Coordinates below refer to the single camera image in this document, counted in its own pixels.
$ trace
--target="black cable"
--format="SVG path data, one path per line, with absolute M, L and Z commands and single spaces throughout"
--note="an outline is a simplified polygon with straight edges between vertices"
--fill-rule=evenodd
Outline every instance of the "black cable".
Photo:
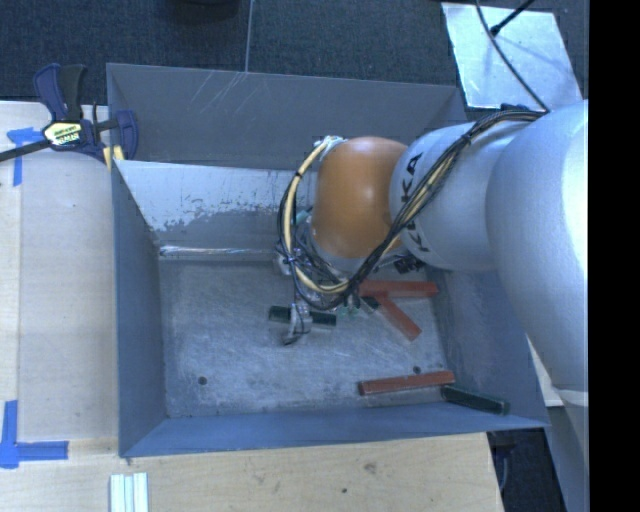
M 513 67 L 513 64 L 511 64 L 507 56 L 502 51 L 502 48 L 500 48 L 500 46 L 496 42 L 495 37 L 493 37 L 493 34 L 491 33 L 491 29 L 487 24 L 487 20 L 484 18 L 484 14 L 482 14 L 482 9 L 480 7 L 480 0 L 475 0 L 475 4 L 476 4 L 476 11 L 478 12 L 478 17 L 480 18 L 480 23 L 482 24 L 482 27 L 487 33 L 487 36 L 489 37 L 491 44 L 496 49 L 496 51 L 502 58 L 503 62 L 505 63 L 505 65 L 509 68 L 511 73 L 513 73 L 513 76 L 518 80 L 518 82 L 520 82 L 520 85 L 522 85 L 522 87 L 525 88 L 525 90 L 529 93 L 529 95 L 533 98 L 533 100 L 542 108 L 542 110 L 544 112 L 549 112 L 549 107 L 547 107 L 547 105 L 538 97 L 538 95 L 533 91 L 533 89 L 529 87 L 529 84 L 527 84 L 527 82 L 524 81 L 524 78 L 522 78 L 520 73 L 518 73 L 518 71 Z
M 527 0 L 520 7 L 518 7 L 515 11 L 513 11 L 509 16 L 503 19 L 500 23 L 496 23 L 493 27 L 491 27 L 491 35 L 493 37 L 497 36 L 499 32 L 506 27 L 509 23 L 511 23 L 516 17 L 520 16 L 520 14 L 527 9 L 533 2 L 536 0 Z

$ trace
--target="wooden table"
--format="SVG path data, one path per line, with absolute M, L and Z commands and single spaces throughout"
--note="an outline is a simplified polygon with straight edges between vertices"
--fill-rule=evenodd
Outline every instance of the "wooden table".
M 0 151 L 13 147 L 4 135 L 8 129 L 39 128 L 47 117 L 46 109 L 37 104 L 0 102 Z M 61 157 L 43 153 L 37 161 Z M 20 380 L 23 192 L 21 186 L 13 186 L 12 179 L 13 163 L 0 164 L 2 407 L 3 401 L 18 398 Z M 82 269 L 75 268 L 73 273 L 82 273 Z M 55 290 L 48 293 L 55 300 Z M 40 327 L 46 330 L 46 322 Z M 44 364 L 51 357 L 46 350 L 35 352 L 31 357 L 42 358 Z M 82 364 L 82 360 L 68 359 L 70 365 Z M 74 374 L 73 366 L 69 372 Z M 45 379 L 45 385 L 63 384 L 53 377 L 47 381 L 46 375 L 39 378 Z M 67 399 L 73 402 L 75 397 L 68 395 Z M 68 460 L 23 462 L 15 470 L 0 469 L 0 510 L 106 511 L 110 475 L 137 472 L 148 474 L 152 512 L 504 510 L 484 433 L 130 460 L 118 457 L 114 436 L 71 438 Z

